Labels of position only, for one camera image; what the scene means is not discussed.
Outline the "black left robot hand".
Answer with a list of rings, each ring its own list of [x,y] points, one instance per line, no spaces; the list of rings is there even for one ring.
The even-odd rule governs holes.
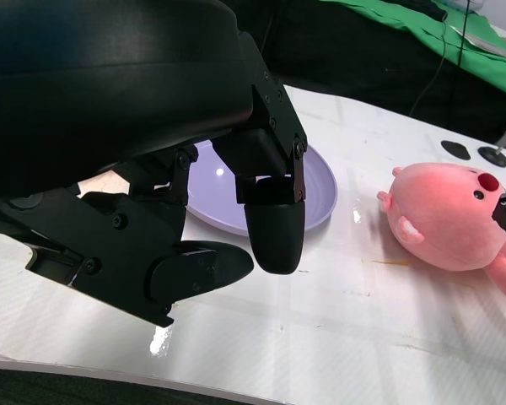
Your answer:
[[[234,174],[251,249],[184,240],[196,144]],[[219,1],[0,1],[0,234],[27,269],[161,327],[304,244],[304,129]]]

